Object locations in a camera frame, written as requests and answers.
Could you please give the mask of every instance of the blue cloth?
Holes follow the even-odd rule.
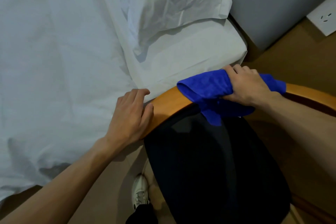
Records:
[[[286,92],[286,83],[275,80],[270,74],[260,74],[271,91]],[[244,106],[220,99],[233,93],[232,84],[225,70],[201,73],[177,83],[181,93],[197,103],[211,125],[220,126],[221,117],[245,116],[254,112],[254,107]]]

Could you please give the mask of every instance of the forearm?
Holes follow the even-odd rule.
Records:
[[[336,179],[336,118],[275,93],[257,103]]]
[[[67,223],[119,148],[115,146],[113,152],[106,152],[104,139],[99,139],[82,158],[0,223]]]

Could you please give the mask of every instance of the pants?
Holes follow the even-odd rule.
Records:
[[[177,224],[280,224],[289,212],[287,182],[244,118],[212,126],[192,105],[146,136],[145,148]]]
[[[152,204],[139,205],[135,212],[128,217],[126,224],[158,224]]]

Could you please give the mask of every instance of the white wall socket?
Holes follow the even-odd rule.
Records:
[[[336,0],[325,0],[307,18],[327,36],[336,31]]]

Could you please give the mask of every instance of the white duvet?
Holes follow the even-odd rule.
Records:
[[[0,0],[0,200],[77,160],[132,88],[103,0]]]

